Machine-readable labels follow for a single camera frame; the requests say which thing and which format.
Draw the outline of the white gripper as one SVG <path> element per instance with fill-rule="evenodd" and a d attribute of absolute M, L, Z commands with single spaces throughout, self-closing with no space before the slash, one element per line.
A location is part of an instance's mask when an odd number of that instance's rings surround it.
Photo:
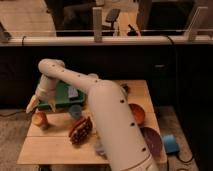
<path fill-rule="evenodd" d="M 56 86 L 58 80 L 45 75 L 42 75 L 37 85 L 35 94 L 30 99 L 29 104 L 26 107 L 26 112 L 30 113 L 35 107 L 38 106 L 39 100 L 48 102 L 52 112 L 56 112 L 55 99 Z"/>

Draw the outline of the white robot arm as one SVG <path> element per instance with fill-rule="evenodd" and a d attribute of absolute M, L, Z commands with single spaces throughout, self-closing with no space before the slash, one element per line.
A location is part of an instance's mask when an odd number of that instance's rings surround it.
<path fill-rule="evenodd" d="M 63 61 L 56 59 L 42 59 L 38 68 L 42 76 L 27 113 L 39 100 L 56 111 L 55 90 L 61 80 L 88 95 L 89 110 L 112 171 L 159 171 L 117 83 L 71 71 L 65 68 Z"/>

